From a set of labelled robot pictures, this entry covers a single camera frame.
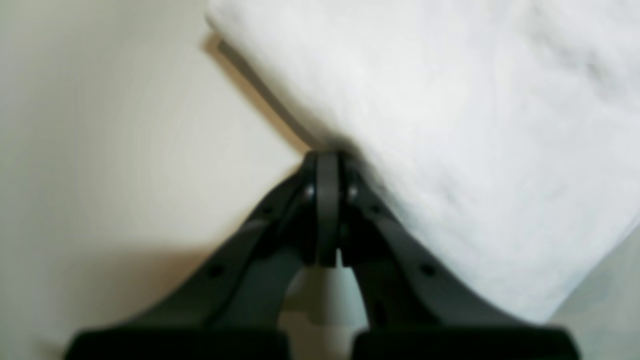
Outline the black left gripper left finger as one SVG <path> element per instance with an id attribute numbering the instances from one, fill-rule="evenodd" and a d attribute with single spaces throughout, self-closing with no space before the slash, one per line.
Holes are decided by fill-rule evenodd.
<path id="1" fill-rule="evenodd" d="M 67 360 L 288 360 L 277 322 L 301 268 L 334 267 L 338 152 L 308 152 L 183 284 L 112 328 L 80 333 Z"/>

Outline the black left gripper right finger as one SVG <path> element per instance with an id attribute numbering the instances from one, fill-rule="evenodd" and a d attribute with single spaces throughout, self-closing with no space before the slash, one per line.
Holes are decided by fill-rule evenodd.
<path id="1" fill-rule="evenodd" d="M 354 271 L 368 330 L 354 360 L 580 360 L 569 331 L 491 305 L 414 239 L 340 154 L 342 259 Z"/>

